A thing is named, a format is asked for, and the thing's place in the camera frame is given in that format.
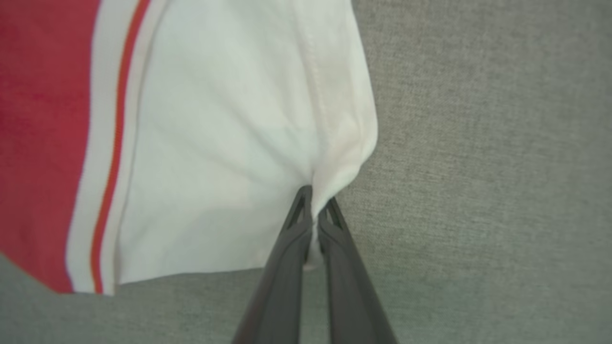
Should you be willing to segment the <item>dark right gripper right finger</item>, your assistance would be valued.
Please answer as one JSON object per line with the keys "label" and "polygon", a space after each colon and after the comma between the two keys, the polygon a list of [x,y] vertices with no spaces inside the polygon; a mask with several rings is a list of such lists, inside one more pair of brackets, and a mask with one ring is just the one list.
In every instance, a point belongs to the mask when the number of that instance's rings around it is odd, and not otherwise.
{"label": "dark right gripper right finger", "polygon": [[317,217],[317,233],[326,267],[331,343],[395,344],[395,334],[334,197]]}

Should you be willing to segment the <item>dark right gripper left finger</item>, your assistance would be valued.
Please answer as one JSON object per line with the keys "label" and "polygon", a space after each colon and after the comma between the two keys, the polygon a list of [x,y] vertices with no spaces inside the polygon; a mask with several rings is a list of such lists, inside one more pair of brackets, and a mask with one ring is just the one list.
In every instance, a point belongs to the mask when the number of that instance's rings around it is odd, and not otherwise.
{"label": "dark right gripper left finger", "polygon": [[300,337],[303,265],[312,240],[312,186],[295,194],[232,342],[297,344]]}

